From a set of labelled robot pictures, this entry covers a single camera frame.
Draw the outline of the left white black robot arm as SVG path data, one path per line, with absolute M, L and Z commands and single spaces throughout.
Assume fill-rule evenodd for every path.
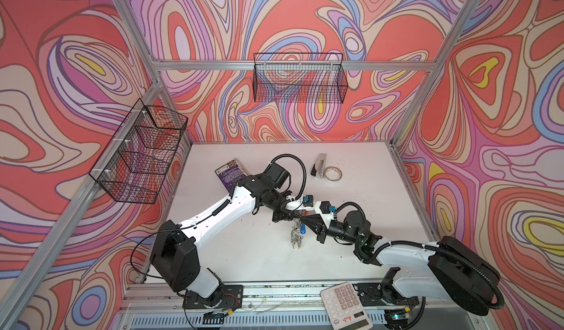
M 289 158 L 302 171 L 302 183 L 295 198 L 289 191 L 280 192 L 289 180 L 289 172 L 277 161 Z M 292 221 L 301 208 L 307 181 L 305 164 L 296 155 L 274 157 L 257 175 L 248 175 L 233 184 L 229 194 L 204 212 L 175 224 L 171 220 L 155 233 L 149 261 L 170 289 L 179 293 L 188 290 L 204 299 L 213 299 L 222 282 L 210 270 L 201 268 L 198 250 L 231 223 L 247 214 L 256 214 L 265 207 L 272 211 L 273 221 Z

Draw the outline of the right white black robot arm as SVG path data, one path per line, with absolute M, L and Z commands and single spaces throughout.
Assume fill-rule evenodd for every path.
M 479 316 L 505 306 L 499 271 L 454 237 L 427 243 L 389 240 L 371 231 L 366 214 L 354 202 L 337 208 L 328 201 L 306 202 L 300 208 L 307 212 L 301 222 L 320 243 L 332 238 L 352 246 L 363 264 L 389 267 L 379 284 L 387 303 L 395 296 L 451 300 Z

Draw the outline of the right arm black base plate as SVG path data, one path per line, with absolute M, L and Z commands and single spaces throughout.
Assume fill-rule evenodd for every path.
M 365 307 L 415 307 L 420 304 L 417 297 L 401 296 L 390 284 L 381 286 L 380 283 L 355 283 L 353 287 Z

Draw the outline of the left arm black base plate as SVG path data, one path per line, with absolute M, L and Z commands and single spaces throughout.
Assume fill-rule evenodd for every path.
M 193 291 L 186 291 L 183 309 L 236 310 L 242 306 L 244 286 L 242 284 L 221 284 L 211 296 L 204 298 Z

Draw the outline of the large keyring with coloured keys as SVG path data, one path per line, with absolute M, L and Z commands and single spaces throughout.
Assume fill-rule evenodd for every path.
M 290 241 L 293 249 L 301 249 L 303 237 L 306 233 L 306 226 L 299 218 L 295 218 L 290 232 Z

